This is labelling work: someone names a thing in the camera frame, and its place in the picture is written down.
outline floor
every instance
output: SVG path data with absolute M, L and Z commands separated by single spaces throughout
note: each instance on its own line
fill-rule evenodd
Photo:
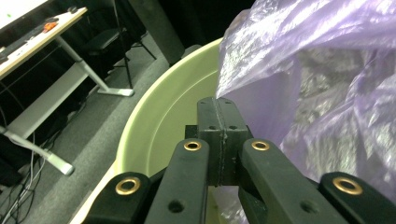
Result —
M 119 97 L 94 91 L 88 97 L 84 108 L 71 119 L 51 149 L 72 163 L 76 171 L 65 176 L 50 164 L 45 164 L 31 209 L 23 223 L 68 223 L 115 160 L 123 127 L 134 107 L 152 83 L 169 68 L 151 36 L 146 35 L 143 42 L 157 60 L 154 61 L 143 48 L 133 48 L 128 52 L 132 59 L 129 65 L 134 96 Z M 128 88 L 124 68 L 114 70 L 106 83 L 114 88 Z M 1 195 L 0 204 L 7 203 L 5 195 L 7 191 Z M 27 197 L 27 203 L 21 206 L 19 218 L 28 211 L 30 199 Z M 20 222 L 11 218 L 6 223 Z

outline table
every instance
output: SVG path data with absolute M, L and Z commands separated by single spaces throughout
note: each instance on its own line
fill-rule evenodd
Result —
M 57 26 L 45 34 L 42 33 L 35 36 L 24 46 L 10 54 L 8 61 L 0 64 L 1 80 L 39 50 L 47 46 L 52 40 L 55 40 L 75 61 L 51 87 L 14 119 L 7 128 L 0 126 L 1 134 L 10 138 L 13 143 L 33 150 L 65 175 L 71 175 L 73 173 L 74 167 L 71 164 L 52 152 L 36 146 L 26 140 L 26 138 L 35 131 L 86 77 L 90 77 L 99 86 L 99 93 L 121 96 L 132 96 L 134 94 L 134 90 L 132 89 L 109 88 L 67 42 L 61 38 L 61 33 L 76 23 L 86 11 L 87 8 L 83 7 L 75 13 L 66 12 L 56 16 L 59 19 Z

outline purple plastic bag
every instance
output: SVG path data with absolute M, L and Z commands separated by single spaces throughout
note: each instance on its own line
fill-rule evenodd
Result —
M 394 24 L 390 0 L 257 0 L 220 44 L 217 96 L 303 175 L 356 175 L 396 203 Z

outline white table leg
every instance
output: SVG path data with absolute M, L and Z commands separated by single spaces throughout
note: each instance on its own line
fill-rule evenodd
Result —
M 12 140 L 14 144 L 17 144 L 21 147 L 26 147 L 37 153 L 46 161 L 48 161 L 51 165 L 61 171 L 64 175 L 71 175 L 74 172 L 75 168 L 71 164 L 62 160 L 60 157 L 53 154 L 52 152 L 46 151 L 43 148 L 38 147 L 35 144 L 29 142 L 28 140 L 16 135 L 15 133 L 12 133 L 11 131 L 5 129 L 3 126 L 0 126 L 0 133 Z
M 79 55 L 64 41 L 60 36 L 56 37 L 56 41 L 61 45 L 61 47 L 73 58 L 73 60 L 81 66 L 85 71 L 87 71 L 88 76 L 92 78 L 92 80 L 100 87 L 99 93 L 103 94 L 112 94 L 112 95 L 121 95 L 121 96 L 132 96 L 134 94 L 134 90 L 132 89 L 115 89 L 109 88 L 106 83 L 99 78 L 98 75 L 90 68 L 90 66 L 85 63 L 85 61 L 79 57 Z

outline trash can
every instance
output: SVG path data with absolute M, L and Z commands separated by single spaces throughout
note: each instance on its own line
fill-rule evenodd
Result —
M 197 124 L 198 100 L 214 96 L 218 82 L 219 43 L 196 50 L 165 72 L 145 93 L 122 133 L 116 172 L 152 176 L 169 163 L 184 139 L 185 125 Z M 209 189 L 206 223 L 222 223 Z

